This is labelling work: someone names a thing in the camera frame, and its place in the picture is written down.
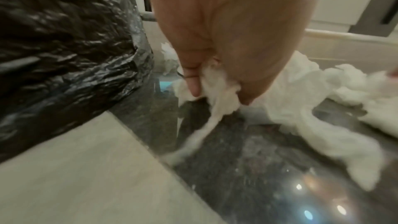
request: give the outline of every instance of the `plastic bag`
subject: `plastic bag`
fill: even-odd
[[[153,67],[135,0],[0,0],[0,162],[110,108]]]

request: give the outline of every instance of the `hand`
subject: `hand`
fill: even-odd
[[[316,0],[151,0],[176,50],[189,90],[199,96],[200,65],[217,55],[248,104],[261,95],[299,43]]]

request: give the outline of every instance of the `dark marble floor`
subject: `dark marble floor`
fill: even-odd
[[[205,100],[178,108],[167,87],[176,78],[154,74],[111,109],[157,155],[178,149],[209,117]],[[397,223],[398,140],[359,122],[362,113],[329,100],[314,110],[321,120],[380,141],[390,163],[372,192],[300,137],[278,125],[247,125],[238,113],[225,116],[174,171],[229,224]]]

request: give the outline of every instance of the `black garbage bag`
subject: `black garbage bag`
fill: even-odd
[[[135,0],[0,0],[0,162],[74,128],[153,67]]]

